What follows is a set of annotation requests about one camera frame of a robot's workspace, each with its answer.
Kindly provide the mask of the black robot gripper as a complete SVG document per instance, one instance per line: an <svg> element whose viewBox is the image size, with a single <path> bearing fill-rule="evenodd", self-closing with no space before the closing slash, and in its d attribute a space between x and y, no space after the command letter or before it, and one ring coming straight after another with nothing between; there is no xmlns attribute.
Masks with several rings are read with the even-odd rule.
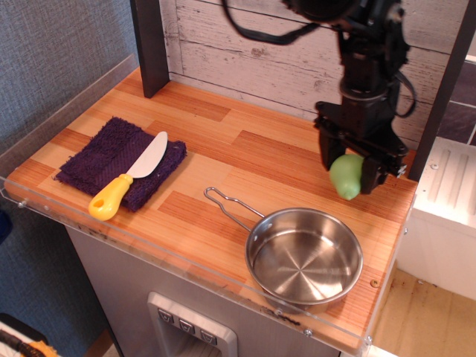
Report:
<svg viewBox="0 0 476 357"><path fill-rule="evenodd" d="M394 112L387 100L343 98L341 104L319 101L315 107L321 160L327 171L351 149L364 159L361 194L371 194L388 175L398 178L405 174L408 148L393 131Z"/></svg>

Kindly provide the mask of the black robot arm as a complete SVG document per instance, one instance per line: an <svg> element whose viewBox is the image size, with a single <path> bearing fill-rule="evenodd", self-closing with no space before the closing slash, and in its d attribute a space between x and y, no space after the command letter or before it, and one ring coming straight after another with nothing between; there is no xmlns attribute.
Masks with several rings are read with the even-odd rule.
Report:
<svg viewBox="0 0 476 357"><path fill-rule="evenodd" d="M338 34L344 74L341 103L319 101L315 127L320 132L321 160L326 169L347 149L363 158L360 192L369 194L387 176L400 177L408 148L392 128L398 116L400 87L413 86L400 68L410 49L400 1L286 1L286 6Z"/></svg>

